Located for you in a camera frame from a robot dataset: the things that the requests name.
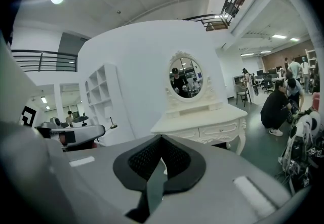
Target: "white sneaker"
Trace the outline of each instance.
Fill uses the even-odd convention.
[[[283,135],[282,131],[280,131],[279,129],[273,129],[273,128],[269,130],[269,133],[272,135],[278,136],[278,137]]]

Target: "red object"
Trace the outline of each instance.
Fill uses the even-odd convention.
[[[312,107],[318,111],[319,108],[319,93],[313,93],[313,103]]]

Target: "oval mirror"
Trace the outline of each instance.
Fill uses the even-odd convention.
[[[184,98],[196,96],[203,85],[203,73],[190,58],[177,59],[172,63],[169,76],[172,89]]]

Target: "chair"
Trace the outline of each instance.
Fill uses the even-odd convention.
[[[247,87],[244,88],[244,87],[236,84],[234,86],[234,89],[235,89],[235,92],[236,92],[236,104],[237,104],[238,96],[241,96],[242,102],[243,102],[242,97],[244,97],[244,107],[245,107],[245,103],[247,102],[248,95],[249,95],[249,98],[250,98],[250,103],[252,104],[251,97],[250,97],[250,92],[249,92],[249,89]]]
[[[269,73],[264,74],[264,86],[266,88],[266,91],[264,91],[263,93],[269,94],[269,92],[273,92],[273,90],[270,89],[273,87],[273,83],[272,83],[272,76]]]

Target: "white vanity table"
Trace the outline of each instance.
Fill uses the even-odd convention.
[[[189,58],[195,61],[204,74],[202,88],[198,95],[193,98],[179,96],[174,91],[174,86],[170,84],[170,69],[175,65],[175,61],[181,58]],[[177,52],[170,60],[167,73],[168,109],[151,129],[151,132],[155,135],[172,135],[200,143],[226,142],[228,148],[228,142],[239,137],[236,153],[240,155],[246,140],[245,117],[247,112],[217,100],[210,77],[203,70],[202,65],[190,54]]]

